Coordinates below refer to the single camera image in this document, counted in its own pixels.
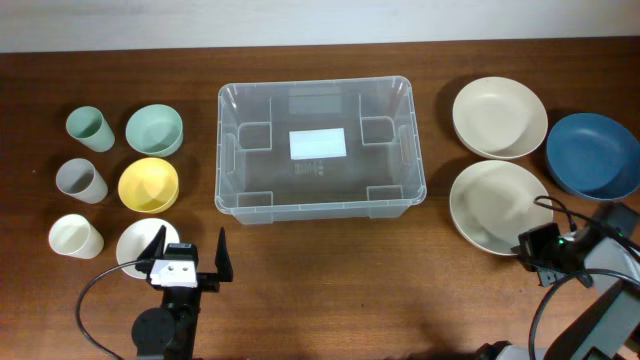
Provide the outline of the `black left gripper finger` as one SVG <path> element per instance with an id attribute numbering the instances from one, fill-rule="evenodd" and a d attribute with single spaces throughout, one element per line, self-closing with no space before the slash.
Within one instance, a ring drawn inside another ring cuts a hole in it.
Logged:
<path id="1" fill-rule="evenodd" d="M 226 232 L 223 227 L 220 228 L 219 232 L 215 255 L 215 266 L 217 269 L 217 277 L 219 282 L 233 281 L 234 271 L 227 249 Z"/>
<path id="2" fill-rule="evenodd" d="M 152 241 L 137 257 L 138 260 L 151 261 L 160 258 L 164 253 L 166 226 L 161 225 Z"/>

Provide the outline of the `blue plate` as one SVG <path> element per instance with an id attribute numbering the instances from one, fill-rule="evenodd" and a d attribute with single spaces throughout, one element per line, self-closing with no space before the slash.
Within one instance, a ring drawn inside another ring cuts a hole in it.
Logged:
<path id="1" fill-rule="evenodd" d="M 545 160 L 562 189 L 585 199 L 618 200 L 639 188 L 639 141 L 604 115 L 559 120 L 549 132 Z"/>

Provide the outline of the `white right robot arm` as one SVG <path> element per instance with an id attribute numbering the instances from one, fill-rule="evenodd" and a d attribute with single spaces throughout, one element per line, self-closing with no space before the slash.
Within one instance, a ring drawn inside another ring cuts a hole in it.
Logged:
<path id="1" fill-rule="evenodd" d="M 559 209 L 581 229 L 561 234 L 548 223 L 519 235 L 514 248 L 525 270 L 538 274 L 548 292 L 531 322 L 528 344 L 508 341 L 485 344 L 474 359 L 618 359 L 625 346 L 639 351 L 639 246 L 630 240 L 639 214 L 620 202 L 601 205 L 593 216 Z M 572 280 L 599 291 L 599 298 L 546 349 L 535 345 L 539 322 L 552 297 Z"/>

